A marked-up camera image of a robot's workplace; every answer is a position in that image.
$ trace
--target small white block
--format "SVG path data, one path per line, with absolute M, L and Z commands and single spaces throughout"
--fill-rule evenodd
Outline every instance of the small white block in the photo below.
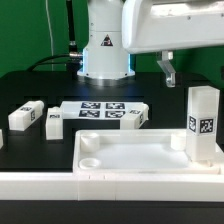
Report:
M 59 107 L 49 108 L 46 121 L 46 139 L 63 139 L 62 110 Z
M 25 131 L 43 114 L 42 101 L 29 101 L 8 116 L 9 129 Z
M 2 130 L 0 129 L 0 149 L 3 146 L 3 137 L 2 137 Z
M 148 120 L 149 107 L 146 104 L 132 108 L 120 119 L 120 129 L 138 129 Z

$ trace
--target blue light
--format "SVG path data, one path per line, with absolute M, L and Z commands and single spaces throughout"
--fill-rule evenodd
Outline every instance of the blue light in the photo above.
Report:
M 131 55 L 128 55 L 128 71 L 131 72 Z

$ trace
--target qr-like marker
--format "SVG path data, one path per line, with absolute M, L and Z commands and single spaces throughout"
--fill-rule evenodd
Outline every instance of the qr-like marker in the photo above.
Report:
M 31 112 L 31 121 L 35 120 L 35 111 Z
M 139 124 L 141 125 L 143 123 L 143 114 L 140 115 Z
M 200 120 L 200 134 L 213 133 L 214 131 L 214 119 L 201 119 Z
M 23 111 L 30 111 L 32 108 L 31 107 L 22 107 L 20 110 Z
M 189 129 L 196 132 L 196 119 L 191 116 L 189 117 Z
M 124 103 L 106 103 L 106 109 L 118 109 L 118 110 L 124 110 L 125 105 Z
M 99 110 L 80 110 L 79 117 L 98 118 L 100 117 Z
M 52 114 L 52 115 L 50 115 L 50 118 L 60 118 L 60 115 L 59 114 Z
M 125 111 L 106 111 L 106 118 L 121 118 L 125 114 Z
M 101 103 L 83 102 L 81 108 L 85 109 L 100 109 Z
M 130 111 L 130 114 L 140 114 L 141 113 L 141 111 L 139 111 L 139 110 L 131 110 Z

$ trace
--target white block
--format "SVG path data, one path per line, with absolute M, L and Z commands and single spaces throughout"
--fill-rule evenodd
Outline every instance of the white block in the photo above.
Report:
M 46 139 L 63 139 L 62 110 L 59 107 L 48 109 L 46 120 Z
M 29 101 L 8 116 L 9 129 L 25 131 L 43 114 L 42 101 Z
M 3 146 L 3 137 L 2 137 L 2 130 L 0 129 L 0 149 Z
M 149 107 L 146 104 L 132 108 L 120 119 L 120 129 L 138 129 L 148 120 Z
M 218 105 L 219 90 L 189 88 L 186 153 L 192 161 L 214 158 Z

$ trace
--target white tray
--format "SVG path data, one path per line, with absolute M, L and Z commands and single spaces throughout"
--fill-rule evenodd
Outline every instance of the white tray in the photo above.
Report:
M 171 134 L 180 131 L 185 130 L 79 131 L 76 134 L 73 172 L 218 174 L 218 165 L 192 163 L 185 151 L 170 147 Z

